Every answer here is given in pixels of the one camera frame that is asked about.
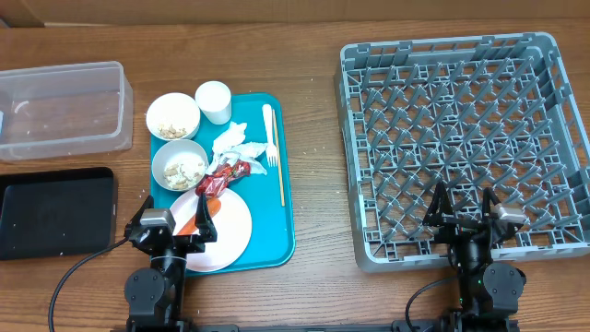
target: wooden table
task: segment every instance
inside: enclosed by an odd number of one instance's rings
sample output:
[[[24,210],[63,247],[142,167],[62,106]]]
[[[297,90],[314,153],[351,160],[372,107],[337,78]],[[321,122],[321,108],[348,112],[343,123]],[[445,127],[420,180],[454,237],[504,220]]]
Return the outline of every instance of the wooden table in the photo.
[[[365,274],[354,261],[347,172],[336,120],[333,75],[352,42],[543,30],[560,46],[578,107],[590,127],[590,22],[447,20],[301,25],[204,25],[0,31],[0,69],[116,60],[135,97],[133,147],[122,152],[2,163],[1,173],[104,165],[119,179],[117,238],[149,188],[148,105],[192,94],[219,79],[234,93],[266,91],[284,110],[297,249],[283,267],[187,282],[184,313],[199,324],[390,323],[410,295],[450,270]],[[80,259],[0,263],[0,331],[46,331],[55,285]],[[590,257],[517,264],[528,276],[518,318],[524,331],[579,331],[590,325]],[[148,258],[130,245],[80,268],[60,293],[57,331],[107,331],[127,318],[126,278]],[[424,293],[413,318],[457,304],[453,288]]]

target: white fork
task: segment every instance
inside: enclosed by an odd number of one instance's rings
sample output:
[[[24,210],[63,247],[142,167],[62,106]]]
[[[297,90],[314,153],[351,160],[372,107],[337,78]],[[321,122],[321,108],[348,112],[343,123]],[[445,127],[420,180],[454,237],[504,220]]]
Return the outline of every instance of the white fork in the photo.
[[[266,141],[268,142],[266,162],[268,162],[268,166],[275,167],[277,166],[277,147],[273,143],[273,109],[269,104],[262,107],[262,116],[265,119]]]

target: gray dish rack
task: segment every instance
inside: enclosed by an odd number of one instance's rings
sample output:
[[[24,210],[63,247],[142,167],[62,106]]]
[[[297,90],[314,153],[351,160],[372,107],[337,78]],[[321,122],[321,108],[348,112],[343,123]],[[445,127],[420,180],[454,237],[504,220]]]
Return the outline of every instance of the gray dish rack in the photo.
[[[488,186],[523,209],[494,259],[590,252],[590,144],[552,36],[350,44],[335,80],[360,268],[448,264],[421,225],[439,181],[459,215],[479,218]]]

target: clear plastic container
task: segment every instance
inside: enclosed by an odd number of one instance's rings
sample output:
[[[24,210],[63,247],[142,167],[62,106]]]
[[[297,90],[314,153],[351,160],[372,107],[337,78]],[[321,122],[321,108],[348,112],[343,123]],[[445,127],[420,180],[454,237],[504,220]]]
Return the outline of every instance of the clear plastic container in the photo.
[[[0,160],[131,148],[133,90],[118,62],[0,72]]]

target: teal tray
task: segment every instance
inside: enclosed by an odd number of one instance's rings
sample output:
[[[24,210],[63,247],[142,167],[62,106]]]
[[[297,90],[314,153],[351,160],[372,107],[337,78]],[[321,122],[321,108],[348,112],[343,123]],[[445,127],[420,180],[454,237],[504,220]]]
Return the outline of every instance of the teal tray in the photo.
[[[280,205],[280,189],[278,185],[278,168],[268,167],[266,155],[259,158],[268,171],[268,175],[251,175],[232,183],[230,189],[246,202],[252,214],[252,237],[243,254],[230,266],[211,273],[187,271],[187,276],[244,271],[263,267],[278,267],[287,263],[295,251],[295,231],[293,229],[293,205],[291,202],[291,186],[289,181],[289,164],[287,163],[287,144],[283,130],[283,117],[278,100],[267,93],[250,93],[231,97],[231,121],[247,123],[246,140],[244,142],[266,142],[265,124],[262,106],[270,104],[277,117],[278,146],[283,173],[285,206]],[[201,125],[193,141],[201,145],[207,152],[209,162],[212,159],[213,140],[228,129],[230,123],[224,125],[211,124],[201,114]],[[151,137],[151,159],[156,151],[166,142]],[[175,193],[160,187],[153,176],[150,176],[150,190],[156,208],[169,208],[182,193]]]

